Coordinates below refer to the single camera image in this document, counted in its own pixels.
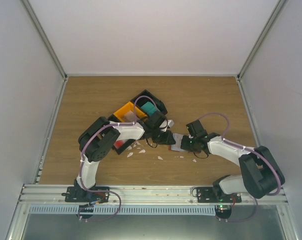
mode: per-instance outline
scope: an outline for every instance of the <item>ventilation grille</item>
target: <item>ventilation grille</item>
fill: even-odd
[[[116,212],[117,206],[97,205],[93,208],[93,213],[110,215]],[[30,214],[77,214],[78,205],[61,205],[61,204],[33,204],[29,210]],[[127,205],[122,206],[120,215],[208,215],[215,216],[214,206],[157,206],[157,205]]]

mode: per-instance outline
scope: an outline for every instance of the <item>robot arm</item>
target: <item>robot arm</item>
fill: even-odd
[[[73,188],[72,193],[70,193],[68,197],[71,201],[93,202],[95,200],[96,197],[89,194],[85,188],[95,189],[99,162],[108,154],[116,141],[151,138],[152,141],[157,144],[174,145],[176,143],[172,132],[167,130],[169,120],[167,120],[161,112],[156,111],[148,119],[145,119],[145,121],[140,121],[135,124],[127,123],[127,125],[109,122],[105,117],[98,118],[98,120],[79,137],[80,151],[83,151],[89,139],[91,139],[98,130],[108,124],[113,124],[113,126],[102,130],[100,137],[97,136],[91,141],[85,150],[84,157],[81,157],[81,164],[83,164],[81,176],[80,174],[77,176],[74,187],[71,187]],[[204,151],[208,155],[218,155],[238,165],[241,169],[241,175],[227,175],[213,183],[213,191],[218,199],[232,193],[244,192],[248,192],[253,197],[259,199],[277,188],[278,184],[275,175],[261,159],[250,152],[252,150],[258,152],[268,160],[272,168],[275,169],[281,185],[284,184],[285,178],[266,147],[239,148],[237,143],[223,139],[219,134],[208,134],[199,120],[191,122],[186,126],[190,136],[183,136],[180,146],[181,149],[194,153]]]
[[[159,111],[156,111],[150,118],[145,121],[136,122],[135,124],[121,125],[121,123],[108,121],[105,117],[98,118],[78,139],[80,151],[83,150],[89,139],[103,126],[114,124],[115,126],[106,128],[101,132],[100,137],[95,137],[85,150],[82,174],[77,176],[76,182],[83,189],[83,185],[90,189],[96,185],[96,173],[100,161],[108,154],[116,141],[126,139],[148,139],[157,144],[172,145],[175,144],[172,132],[167,130],[168,126],[173,123]]]
[[[190,152],[204,151],[208,155],[218,155],[238,165],[241,169],[241,175],[227,175],[213,183],[215,195],[218,199],[233,193],[249,193],[254,198],[260,199],[277,189],[277,178],[270,166],[275,170],[280,184],[285,183],[285,178],[267,147],[241,146],[222,138],[219,134],[208,134],[199,120],[186,126],[190,136],[183,136],[181,149]],[[267,159],[270,166],[253,152]]]

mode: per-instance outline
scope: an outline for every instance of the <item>red object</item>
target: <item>red object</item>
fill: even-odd
[[[118,148],[120,148],[123,144],[124,144],[123,140],[119,140],[119,141],[116,141],[116,142],[114,143],[114,146],[118,149]]]

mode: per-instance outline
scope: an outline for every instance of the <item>wire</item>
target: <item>wire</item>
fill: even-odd
[[[233,208],[236,205],[236,198],[233,195],[230,195],[232,198],[233,204],[230,206],[230,208]]]
[[[223,133],[221,135],[222,141],[224,143],[226,143],[226,144],[228,144],[230,146],[236,147],[238,149],[248,151],[248,152],[256,155],[258,158],[260,158],[269,167],[269,169],[271,170],[271,172],[273,173],[273,175],[274,175],[274,177],[276,179],[277,189],[276,189],[275,192],[268,193],[267,195],[269,195],[269,196],[275,196],[275,195],[277,195],[281,191],[281,180],[280,180],[280,178],[279,178],[276,170],[272,167],[272,165],[269,163],[269,161],[265,157],[263,157],[261,154],[259,154],[258,152],[254,151],[254,150],[252,150],[252,149],[250,149],[248,147],[245,147],[245,146],[243,146],[241,144],[234,143],[234,142],[229,141],[229,140],[227,140],[227,139],[224,138],[225,134],[227,133],[227,131],[229,130],[229,127],[230,127],[230,121],[229,121],[229,119],[228,119],[228,117],[226,115],[224,115],[224,114],[222,114],[220,112],[215,112],[214,111],[214,112],[209,112],[209,113],[206,113],[206,114],[202,115],[197,120],[200,120],[200,119],[202,119],[204,117],[207,117],[209,115],[219,115],[219,116],[222,116],[226,120],[226,128],[225,128],[225,130],[223,131]]]
[[[224,115],[223,113],[213,111],[213,112],[208,112],[208,113],[202,115],[202,116],[199,117],[197,120],[203,119],[203,118],[205,118],[205,117],[207,117],[207,116],[210,116],[210,115],[219,115],[219,116],[223,117],[223,118],[226,120],[226,128],[225,128],[225,130],[223,131],[223,133],[222,133],[222,135],[221,135],[221,137],[222,137],[222,139],[223,139],[224,136],[225,136],[225,134],[226,134],[227,131],[229,130],[229,127],[230,127],[230,122],[229,122],[228,117],[227,117],[226,115]]]
[[[196,189],[196,187],[194,187],[194,188],[191,189],[191,195],[192,195],[192,197],[197,198],[197,195],[195,195],[195,196],[193,195],[193,191],[194,191],[195,189]]]
[[[153,148],[153,149],[155,149],[157,146],[158,146],[158,144],[157,143],[155,143],[156,145],[155,146],[152,146],[150,143],[149,143],[149,140],[146,138],[145,139],[146,140],[146,144],[148,144],[151,148]]]
[[[206,157],[199,157],[198,155],[196,155],[196,153],[194,152],[193,155],[196,156],[198,159],[207,159],[209,157],[209,155],[205,152]]]
[[[153,99],[151,98],[151,97],[149,97],[149,96],[139,96],[135,101],[134,101],[134,105],[133,105],[133,115],[134,115],[134,123],[136,123],[137,121],[138,121],[138,117],[137,117],[137,115],[136,115],[136,105],[137,105],[137,102],[138,102],[138,100],[139,99],[142,99],[142,98],[146,98],[146,99],[149,99],[152,103],[153,103],[153,105],[154,105],[154,107],[155,107],[155,109],[156,110],[159,110],[158,109],[158,107],[157,107],[157,105],[156,105],[156,103],[155,103],[155,101],[153,101]]]
[[[93,141],[93,139],[95,139],[103,130],[107,129],[107,128],[110,128],[110,127],[116,127],[116,126],[134,126],[136,123],[137,123],[137,115],[136,115],[136,104],[137,104],[137,101],[140,99],[140,98],[147,98],[147,99],[150,99],[151,102],[153,103],[153,105],[155,106],[156,109],[157,106],[155,104],[155,102],[148,96],[139,96],[135,102],[134,102],[134,108],[133,108],[133,112],[134,112],[134,116],[135,116],[135,121],[134,122],[121,122],[121,123],[109,123],[103,127],[101,127],[98,131],[96,131],[95,134],[93,134],[90,139],[87,141],[87,143],[84,145],[82,151],[81,151],[81,160],[85,159],[85,152],[88,148],[88,146],[90,145],[90,143]],[[115,211],[115,213],[109,217],[106,217],[106,218],[102,218],[102,219],[91,219],[91,220],[88,220],[88,219],[85,219],[86,222],[101,222],[101,221],[104,221],[104,220],[109,220],[111,218],[113,218],[114,216],[116,216],[118,214],[118,212],[120,211],[121,209],[121,205],[122,205],[122,201],[121,201],[121,197],[119,196],[119,194],[117,194],[116,192],[114,191],[110,191],[110,190],[91,190],[91,189],[88,189],[85,185],[84,185],[84,182],[82,180],[82,170],[83,170],[83,166],[84,166],[84,161],[81,161],[81,164],[80,164],[80,169],[79,169],[79,180],[80,180],[80,184],[82,186],[82,188],[84,190],[86,190],[87,192],[90,192],[90,193],[109,193],[109,194],[114,194],[115,196],[117,196],[117,198],[119,199],[119,206],[117,208],[117,210]],[[78,218],[81,220],[81,216],[80,216],[80,212],[83,208],[79,208],[79,211],[78,211]]]
[[[230,223],[241,223],[241,222],[249,221],[249,220],[253,219],[253,218],[258,214],[258,210],[259,210],[259,205],[258,205],[257,199],[255,199],[255,198],[253,197],[253,200],[254,200],[254,202],[255,202],[255,209],[254,209],[253,214],[252,214],[251,216],[247,217],[247,218],[244,218],[244,219],[230,219],[230,220],[229,220],[229,219],[225,219],[225,218],[220,218],[220,217],[218,217],[217,215],[215,215],[215,217],[216,217],[219,221],[223,220],[223,221],[225,221],[225,222],[230,222]]]
[[[275,179],[276,179],[276,183],[277,183],[277,189],[275,192],[273,193],[268,193],[267,195],[268,196],[275,196],[277,195],[280,191],[281,191],[281,180],[276,172],[276,170],[272,167],[272,165],[269,163],[269,161],[264,157],[262,156],[260,153],[248,148],[248,147],[245,147],[243,145],[240,145],[240,144],[237,144],[237,143],[234,143],[234,142],[231,142],[229,140],[226,140],[226,139],[223,139],[223,142],[225,142],[226,144],[230,145],[230,146],[233,146],[233,147],[236,147],[238,149],[243,149],[245,151],[248,151],[250,153],[253,153],[254,155],[256,155],[258,158],[260,158],[267,166],[268,168],[271,170],[271,172],[273,173]]]

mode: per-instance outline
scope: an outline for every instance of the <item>black mounting bracket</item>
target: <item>black mounting bracket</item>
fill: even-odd
[[[233,203],[233,199],[231,196],[234,197],[235,203],[242,202],[241,195],[239,194],[238,196],[237,193],[217,197],[212,186],[196,187],[193,192],[195,191],[198,203],[219,203],[221,205],[223,203],[231,204]]]
[[[107,190],[108,186],[93,186],[90,190]],[[107,192],[89,192],[80,187],[77,180],[74,180],[74,186],[69,186],[65,193],[61,194],[65,197],[66,203],[92,203],[97,201],[99,204],[107,203],[109,201],[109,194]]]

